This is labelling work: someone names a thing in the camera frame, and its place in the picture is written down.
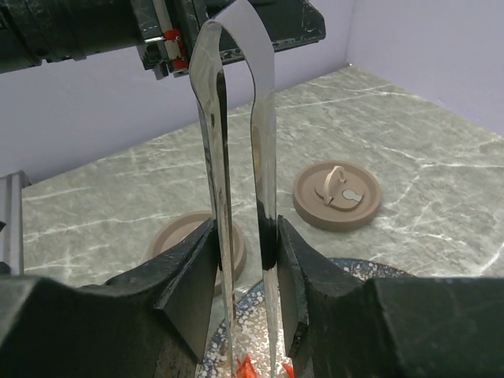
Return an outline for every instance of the speckled plate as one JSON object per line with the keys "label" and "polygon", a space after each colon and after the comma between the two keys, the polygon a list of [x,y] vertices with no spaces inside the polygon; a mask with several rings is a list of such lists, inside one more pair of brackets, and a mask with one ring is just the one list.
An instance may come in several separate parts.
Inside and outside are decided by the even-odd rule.
{"label": "speckled plate", "polygon": [[[377,264],[371,261],[356,260],[352,258],[330,259],[341,269],[349,272],[360,280],[368,280],[377,277],[405,277],[411,276],[402,270],[388,265]],[[241,331],[241,347],[246,349],[259,376],[268,376],[269,372],[269,345],[266,325],[266,309],[264,304],[264,286],[259,282],[252,287],[238,302],[236,316],[238,327]],[[284,334],[282,332],[282,320],[279,315],[280,334],[277,347],[277,376],[287,374],[281,367],[282,362],[290,363],[285,357]],[[227,340],[224,322],[213,334],[209,348],[206,351],[203,364],[198,371],[197,377],[230,377],[229,361],[227,359]]]}

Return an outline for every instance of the purple wall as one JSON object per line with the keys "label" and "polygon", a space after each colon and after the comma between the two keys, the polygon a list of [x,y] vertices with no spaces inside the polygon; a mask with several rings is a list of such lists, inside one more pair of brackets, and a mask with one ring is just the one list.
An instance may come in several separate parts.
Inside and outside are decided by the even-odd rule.
{"label": "purple wall", "polygon": [[503,0],[355,0],[347,59],[504,135]]}
{"label": "purple wall", "polygon": [[[327,38],[276,55],[290,87],[346,63],[353,0],[313,0]],[[252,99],[244,63],[226,67],[231,107]],[[157,82],[136,49],[0,76],[0,177],[23,169],[39,181],[196,122],[188,77]]]}

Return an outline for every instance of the round lid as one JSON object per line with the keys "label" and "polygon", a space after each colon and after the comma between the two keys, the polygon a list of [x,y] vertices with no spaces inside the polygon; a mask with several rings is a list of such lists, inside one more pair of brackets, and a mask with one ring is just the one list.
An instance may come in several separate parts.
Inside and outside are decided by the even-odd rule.
{"label": "round lid", "polygon": [[[198,226],[211,218],[210,211],[200,211],[196,213],[188,213],[176,218],[164,227],[152,242],[149,249],[149,258],[155,258],[162,252],[172,248],[182,240],[184,240]],[[246,261],[246,245],[245,237],[242,230],[233,222],[233,255],[235,257],[235,280],[238,279],[245,267]],[[215,281],[214,295],[221,293],[221,275],[217,274]]]}
{"label": "round lid", "polygon": [[294,207],[316,228],[345,232],[356,230],[375,217],[381,189],[374,176],[347,161],[311,165],[294,182]]}

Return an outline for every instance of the orange object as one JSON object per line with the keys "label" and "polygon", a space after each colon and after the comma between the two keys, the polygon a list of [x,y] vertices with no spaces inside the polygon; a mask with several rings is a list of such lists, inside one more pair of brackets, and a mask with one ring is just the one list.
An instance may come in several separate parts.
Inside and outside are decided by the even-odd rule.
{"label": "orange object", "polygon": [[239,359],[236,361],[238,362],[238,370],[236,371],[235,378],[259,378],[249,355],[245,356],[243,362],[240,362]]}
{"label": "orange object", "polygon": [[287,372],[287,374],[289,375],[289,377],[294,378],[294,369],[292,368],[292,366],[287,365],[287,364],[282,364],[282,366],[285,369],[285,371]]}
{"label": "orange object", "polygon": [[173,69],[180,71],[189,68],[189,60],[187,59],[186,47],[182,42],[182,35],[179,29],[170,29],[165,31],[167,41],[176,42],[180,50],[180,57],[172,59]]}

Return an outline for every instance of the marble surface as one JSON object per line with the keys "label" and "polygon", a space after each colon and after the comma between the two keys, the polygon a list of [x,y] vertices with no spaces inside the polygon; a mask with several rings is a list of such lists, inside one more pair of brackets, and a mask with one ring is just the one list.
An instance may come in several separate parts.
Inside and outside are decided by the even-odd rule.
{"label": "marble surface", "polygon": [[[241,293],[261,279],[248,109],[229,117],[233,217],[249,250]],[[278,211],[322,254],[418,276],[504,276],[503,138],[355,67],[280,92],[276,110]],[[362,165],[380,182],[383,204],[369,226],[323,232],[295,212],[296,175],[328,159]],[[194,124],[26,188],[26,272],[103,283],[142,262],[174,217],[205,209]],[[222,319],[214,308],[213,329]]]}

